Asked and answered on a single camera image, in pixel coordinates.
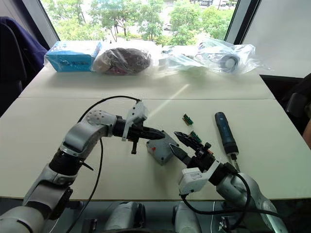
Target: black cable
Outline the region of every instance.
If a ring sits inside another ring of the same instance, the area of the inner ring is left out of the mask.
[[[127,98],[127,99],[131,99],[131,100],[135,100],[136,102],[139,102],[141,101],[140,99],[136,99],[134,97],[131,97],[131,96],[110,96],[108,98],[105,98],[105,99],[102,99],[98,102],[96,102],[95,104],[93,104],[92,106],[90,106],[83,114],[82,116],[80,117],[80,119],[78,120],[78,122],[80,122],[84,117],[85,115],[89,112],[89,110],[91,110],[92,108],[94,108],[96,105],[102,103],[102,102],[105,102],[106,100],[110,100],[110,99],[115,99],[115,98]]]
[[[232,226],[230,226],[228,229],[226,229],[226,230],[231,230],[231,231],[236,229],[239,226],[239,224],[243,221],[243,218],[245,217],[246,211],[247,211],[249,204],[251,202],[251,190],[249,189],[249,186],[248,186],[246,180],[239,173],[236,173],[235,175],[237,177],[239,177],[239,179],[243,182],[243,184],[246,188],[246,203],[244,206],[244,211],[241,213],[241,215],[238,218],[238,220],[236,221],[236,223],[234,223]]]
[[[89,204],[89,202],[91,201],[94,193],[95,193],[95,190],[97,188],[97,185],[98,185],[98,181],[99,181],[99,178],[101,176],[101,171],[102,171],[102,165],[103,165],[103,157],[104,157],[104,146],[103,146],[103,141],[102,139],[99,139],[99,142],[101,143],[101,160],[100,160],[100,163],[99,163],[99,169],[98,169],[98,174],[97,174],[97,178],[96,178],[96,183],[94,185],[94,188],[93,188],[93,191],[91,193],[91,195],[89,196],[86,204],[83,206],[82,210],[80,211],[78,217],[73,221],[73,223],[71,224],[71,226],[68,228],[68,230],[66,231],[66,233],[69,233],[72,228],[74,227],[74,225],[76,225],[77,221],[79,220],[79,218],[81,217],[83,211],[85,210],[85,208],[87,207],[87,205]]]
[[[83,114],[82,116],[79,118],[78,120],[78,123],[85,117],[85,115],[92,109],[94,108],[96,105],[102,103],[102,102],[105,102],[106,100],[110,100],[110,99],[115,99],[115,98],[127,98],[127,99],[131,99],[131,100],[135,100],[136,102],[139,102],[141,100],[139,99],[136,99],[134,97],[131,97],[131,96],[111,96],[111,97],[108,97],[108,98],[105,98],[105,99],[102,99],[98,102],[96,102],[95,104],[93,104],[92,106],[90,106]],[[94,185],[94,188],[93,188],[93,191],[91,193],[91,195],[89,196],[85,206],[82,208],[82,210],[80,211],[78,217],[73,221],[73,223],[71,224],[71,226],[68,228],[68,230],[66,231],[66,233],[69,233],[72,228],[75,226],[75,224],[78,222],[79,218],[81,217],[83,211],[85,210],[85,208],[87,207],[87,205],[89,204],[89,202],[91,201],[95,191],[96,191],[96,188],[97,188],[97,185],[98,185],[98,181],[99,181],[99,178],[101,176],[101,171],[102,171],[102,165],[103,165],[103,157],[104,157],[104,146],[103,146],[103,141],[102,139],[99,139],[99,142],[101,144],[101,160],[100,160],[100,165],[99,165],[99,170],[98,170],[98,174],[97,174],[97,179],[96,179],[96,183]]]
[[[192,211],[200,214],[200,215],[220,215],[220,214],[231,214],[231,213],[238,213],[243,212],[244,209],[232,209],[232,210],[215,210],[215,211],[202,211],[195,209],[190,203],[186,200],[187,195],[180,195],[183,202],[186,204],[186,206],[189,207]],[[258,213],[258,214],[266,214],[266,215],[272,215],[275,217],[279,217],[281,219],[284,219],[281,215],[279,215],[276,212],[268,211],[268,210],[259,210],[259,209],[248,209],[246,210],[247,213]]]

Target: gray box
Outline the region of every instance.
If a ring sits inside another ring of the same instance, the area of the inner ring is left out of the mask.
[[[164,165],[174,156],[170,148],[170,143],[177,146],[179,145],[164,130],[162,130],[162,132],[165,134],[164,138],[159,140],[149,140],[147,141],[146,146],[147,151],[154,157],[154,159],[159,164]]]

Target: cardboard box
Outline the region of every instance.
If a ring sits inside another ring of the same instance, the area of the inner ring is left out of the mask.
[[[101,49],[100,41],[57,41],[45,54],[57,72],[92,71],[92,64]]]

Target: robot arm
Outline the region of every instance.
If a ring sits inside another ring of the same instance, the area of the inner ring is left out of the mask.
[[[209,150],[211,145],[206,143],[204,146],[197,142],[191,136],[181,132],[175,132],[177,138],[186,146],[195,150],[195,156],[189,157],[185,151],[174,144],[170,144],[173,154],[187,165],[188,169],[182,170],[179,180],[180,195],[185,197],[189,193],[200,191],[207,181],[216,186],[217,192],[225,199],[230,201],[234,206],[243,208],[246,203],[246,188],[242,180],[237,177],[236,169],[229,163],[222,164],[215,159],[213,153]],[[239,173],[246,181],[251,191],[251,202],[249,209],[265,210],[275,212],[276,208],[259,189],[258,184],[248,175]],[[276,233],[288,232],[283,221],[272,215],[260,214],[263,220],[263,228]]]
[[[114,135],[122,137],[122,141],[132,141],[133,154],[136,153],[139,138],[164,138],[161,131],[143,126],[146,113],[147,109],[141,101],[129,110],[126,120],[102,110],[89,111],[81,122],[69,130],[52,161],[44,167],[27,192],[23,206],[0,216],[1,232],[38,233],[45,220],[59,218],[73,192],[70,185],[80,167],[92,169],[85,159],[101,137]]]

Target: screwdriver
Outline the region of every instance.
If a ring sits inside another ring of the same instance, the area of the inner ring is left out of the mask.
[[[215,121],[218,127],[220,137],[222,138],[223,147],[227,154],[230,156],[234,162],[234,166],[238,172],[240,168],[237,162],[237,155],[239,154],[238,146],[233,138],[232,132],[230,130],[228,120],[223,112],[218,112],[215,114]]]

